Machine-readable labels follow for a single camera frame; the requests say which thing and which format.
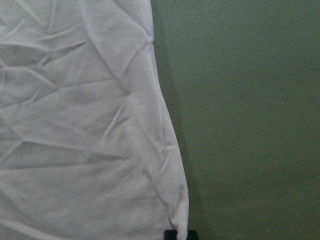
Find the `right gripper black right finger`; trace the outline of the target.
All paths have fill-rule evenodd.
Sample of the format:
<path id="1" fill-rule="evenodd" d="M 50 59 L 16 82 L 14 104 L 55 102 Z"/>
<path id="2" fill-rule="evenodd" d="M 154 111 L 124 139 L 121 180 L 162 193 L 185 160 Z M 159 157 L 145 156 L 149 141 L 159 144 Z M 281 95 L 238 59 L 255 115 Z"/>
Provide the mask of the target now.
<path id="1" fill-rule="evenodd" d="M 188 230 L 187 240 L 199 240 L 198 232 L 196 230 Z"/>

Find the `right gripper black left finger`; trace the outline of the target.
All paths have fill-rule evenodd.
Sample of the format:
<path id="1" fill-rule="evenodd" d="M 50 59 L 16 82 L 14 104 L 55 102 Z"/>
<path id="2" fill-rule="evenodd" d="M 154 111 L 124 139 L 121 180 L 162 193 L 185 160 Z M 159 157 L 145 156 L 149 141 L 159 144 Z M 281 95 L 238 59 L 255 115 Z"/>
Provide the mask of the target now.
<path id="1" fill-rule="evenodd" d="M 177 240 L 178 232 L 175 229 L 167 229 L 163 232 L 163 240 Z"/>

